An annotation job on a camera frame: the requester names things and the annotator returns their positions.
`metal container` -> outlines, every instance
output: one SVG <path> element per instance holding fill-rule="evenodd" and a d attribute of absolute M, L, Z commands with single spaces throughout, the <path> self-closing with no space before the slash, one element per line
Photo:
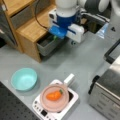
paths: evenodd
<path fill-rule="evenodd" d="M 47 34 L 44 36 L 40 41 L 37 43 L 38 50 L 40 51 L 40 54 L 43 56 L 47 56 L 50 54 L 60 43 L 62 42 L 61 39 L 55 39 L 54 36 Z"/>

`teal bowl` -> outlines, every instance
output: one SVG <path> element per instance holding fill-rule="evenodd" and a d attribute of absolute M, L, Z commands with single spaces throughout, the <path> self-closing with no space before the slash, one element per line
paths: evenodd
<path fill-rule="evenodd" d="M 23 68 L 16 71 L 12 78 L 12 86 L 19 91 L 31 90 L 37 82 L 37 74 L 31 68 Z"/>

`silver appliance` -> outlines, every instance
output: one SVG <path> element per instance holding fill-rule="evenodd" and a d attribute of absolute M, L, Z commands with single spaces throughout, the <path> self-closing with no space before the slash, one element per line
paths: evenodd
<path fill-rule="evenodd" d="M 89 91 L 89 104 L 110 120 L 120 120 L 120 56 L 116 60 L 110 57 L 119 44 L 120 40 L 105 54 L 112 65 L 101 77 L 93 79 Z"/>

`white device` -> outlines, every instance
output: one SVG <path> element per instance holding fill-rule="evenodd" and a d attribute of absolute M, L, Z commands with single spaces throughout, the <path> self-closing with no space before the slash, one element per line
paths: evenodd
<path fill-rule="evenodd" d="M 84 34 L 84 28 L 76 24 L 80 8 L 94 14 L 103 12 L 108 4 L 109 0 L 56 0 L 56 9 L 49 13 L 50 32 L 80 43 Z"/>
<path fill-rule="evenodd" d="M 64 84 L 69 84 L 69 80 L 72 81 L 74 79 L 74 75 L 71 74 L 67 79 L 65 79 Z M 52 81 L 51 84 L 63 84 L 61 81 L 55 79 Z M 34 100 L 32 104 L 32 108 L 34 109 L 35 113 L 42 119 L 42 120 L 66 120 L 67 117 L 70 116 L 71 112 L 77 107 L 80 103 L 79 96 L 76 92 L 74 92 L 71 88 L 68 87 L 69 91 L 69 103 L 68 105 L 59 113 L 52 113 L 47 112 L 43 109 L 40 103 L 40 95 Z"/>

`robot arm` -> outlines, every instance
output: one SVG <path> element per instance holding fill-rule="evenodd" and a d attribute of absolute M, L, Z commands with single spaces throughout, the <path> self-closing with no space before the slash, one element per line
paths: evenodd
<path fill-rule="evenodd" d="M 75 42 L 80 43 L 84 34 L 84 28 L 76 23 L 80 7 L 89 13 L 97 14 L 103 12 L 109 4 L 109 0 L 56 0 L 56 9 L 49 13 L 49 32 L 64 38 L 67 36 Z"/>
<path fill-rule="evenodd" d="M 110 0 L 78 0 L 79 5 L 92 14 L 104 12 Z"/>

